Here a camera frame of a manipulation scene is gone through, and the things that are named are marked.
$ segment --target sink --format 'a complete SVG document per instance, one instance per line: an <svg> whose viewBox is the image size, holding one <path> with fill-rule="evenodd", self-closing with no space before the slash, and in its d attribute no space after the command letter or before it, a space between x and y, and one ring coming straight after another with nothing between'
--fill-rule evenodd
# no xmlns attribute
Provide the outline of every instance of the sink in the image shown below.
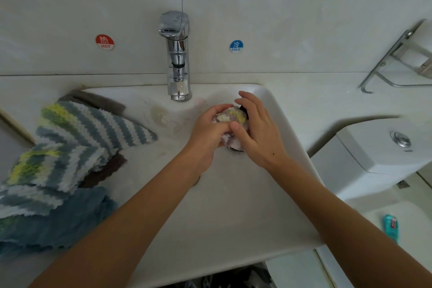
<svg viewBox="0 0 432 288"><path fill-rule="evenodd" d="M86 91L126 105L124 117L155 133L153 144L122 152L128 162L103 182L123 204L186 144L197 117L214 104L234 103L238 91L256 94L280 128L285 148L317 180L318 174L273 95L256 84L192 84L193 98L170 100L163 86ZM318 233L271 176L241 151L216 150L202 174L158 233L130 287L158 287L322 245Z"/></svg>

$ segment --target hand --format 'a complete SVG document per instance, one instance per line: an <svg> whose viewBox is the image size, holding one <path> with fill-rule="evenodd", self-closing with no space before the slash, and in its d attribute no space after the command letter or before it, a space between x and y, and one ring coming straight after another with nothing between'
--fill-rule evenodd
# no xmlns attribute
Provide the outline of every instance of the hand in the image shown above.
<svg viewBox="0 0 432 288"><path fill-rule="evenodd" d="M268 171L275 166L283 166L289 157L283 147L279 130L263 102L250 92L240 91L238 94L242 98L235 102L247 110L250 136L237 122L230 123L231 131L240 139L245 152L257 165Z"/></svg>
<svg viewBox="0 0 432 288"><path fill-rule="evenodd" d="M191 137L183 149L183 152L189 154L189 158L197 161L197 175L209 169L214 151L223 146L222 135L231 131L230 122L213 123L213 117L232 106L232 104L215 105L198 117Z"/></svg>

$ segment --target red sticker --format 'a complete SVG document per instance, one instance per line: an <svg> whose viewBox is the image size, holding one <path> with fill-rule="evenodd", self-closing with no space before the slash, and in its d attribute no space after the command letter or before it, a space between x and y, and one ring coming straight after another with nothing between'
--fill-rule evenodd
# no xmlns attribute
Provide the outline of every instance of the red sticker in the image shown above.
<svg viewBox="0 0 432 288"><path fill-rule="evenodd" d="M103 50L111 50L114 48L114 40L106 34L99 34L96 37L96 44Z"/></svg>

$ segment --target chrome faucet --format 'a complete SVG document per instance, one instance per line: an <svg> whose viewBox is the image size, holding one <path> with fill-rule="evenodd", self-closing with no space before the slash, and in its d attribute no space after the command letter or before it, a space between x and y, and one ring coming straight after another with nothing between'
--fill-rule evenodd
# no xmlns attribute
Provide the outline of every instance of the chrome faucet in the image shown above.
<svg viewBox="0 0 432 288"><path fill-rule="evenodd" d="M168 11L160 18L159 34L166 38L168 51L168 94L172 100L192 98L189 73L189 16L180 11Z"/></svg>

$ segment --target blue sticker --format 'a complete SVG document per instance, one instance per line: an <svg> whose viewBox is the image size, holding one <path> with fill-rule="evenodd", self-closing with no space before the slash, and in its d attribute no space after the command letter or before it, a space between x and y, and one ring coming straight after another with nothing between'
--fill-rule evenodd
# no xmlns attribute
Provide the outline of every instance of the blue sticker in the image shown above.
<svg viewBox="0 0 432 288"><path fill-rule="evenodd" d="M241 40L234 40L231 42L231 45L229 45L230 52L237 54L238 52L243 50L243 42Z"/></svg>

